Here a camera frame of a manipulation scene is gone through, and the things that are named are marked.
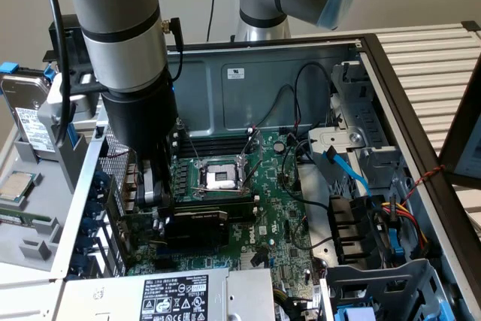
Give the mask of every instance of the green circuit board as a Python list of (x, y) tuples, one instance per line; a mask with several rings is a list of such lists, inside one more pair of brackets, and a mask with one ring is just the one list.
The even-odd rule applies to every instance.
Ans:
[[(269, 249), (269, 263), (273, 286), (286, 289), (289, 295), (310, 298), (312, 296), (313, 282), (316, 278), (306, 285), (304, 283), (304, 272), (310, 270), (312, 265), (310, 251), (299, 250), (294, 247), (289, 238), (285, 237), (285, 222), (289, 222), (291, 232), (300, 223), (305, 215), (304, 206), (294, 201), (279, 184), (278, 174), (281, 171), (283, 155), (278, 155), (273, 150), (276, 141), (286, 142), (286, 136), (279, 136), (276, 132), (263, 132), (262, 136), (262, 156), (263, 161), (255, 172), (249, 185), (252, 189), (259, 191), (260, 202), (256, 221), (254, 223), (234, 223), (230, 225), (229, 243), (226, 247), (221, 247), (215, 253), (202, 254), (175, 254), (171, 255), (171, 261), (175, 263), (174, 269), (169, 271), (190, 271), (206, 268), (229, 268), (230, 270), (241, 270), (251, 268), (250, 260), (260, 247)], [(217, 157), (228, 162), (232, 157)], [(253, 152), (248, 156), (250, 165), (255, 164), (259, 155)], [(289, 182), (292, 182), (294, 170), (292, 167), (293, 156), (289, 155), (286, 162), (286, 174)], [(177, 169), (187, 169), (187, 190), (181, 202), (194, 201), (195, 193), (192, 186), (197, 185), (197, 172), (194, 167), (193, 159), (183, 159), (173, 165), (173, 173)], [(142, 222), (150, 222), (148, 216), (135, 220), (131, 218), (132, 232), (141, 229)], [(149, 235), (138, 235), (148, 238)], [(299, 231), (296, 235), (298, 242), (303, 245), (310, 245), (310, 239), (304, 231)], [(159, 261), (157, 247), (149, 245), (147, 242), (141, 244), (133, 255), (133, 266), (130, 267), (128, 275), (154, 274), (163, 272), (156, 266)]]

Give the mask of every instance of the open computer chassis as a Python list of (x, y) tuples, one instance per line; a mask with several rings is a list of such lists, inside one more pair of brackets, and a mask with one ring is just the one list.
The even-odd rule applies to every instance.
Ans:
[[(313, 62), (321, 67), (303, 67)], [(291, 319), (350, 307), (372, 307), (376, 319), (476, 318), (478, 240), (441, 173), (410, 194), (437, 157), (374, 35), (190, 46), (183, 66), (175, 92), (188, 129), (171, 133), (172, 219), (134, 203), (134, 155), (101, 114), (72, 202), (78, 215), (68, 218), (77, 222), (66, 227), (83, 240), (105, 233), (107, 251), (92, 256), (77, 232), (64, 232), (66, 298), (84, 298), (82, 287), (69, 288), (88, 282), (78, 279), (118, 276), (120, 288), (118, 280), (139, 280), (142, 299), (131, 306), (150, 319), (144, 280), (205, 274), (210, 285), (216, 272), (260, 268), (274, 290), (263, 307), (274, 300)], [(302, 119), (293, 121), (297, 106), (281, 89), (296, 74)], [(248, 312), (225, 290), (219, 297), (219, 319)], [(215, 319), (212, 293), (205, 302)]]

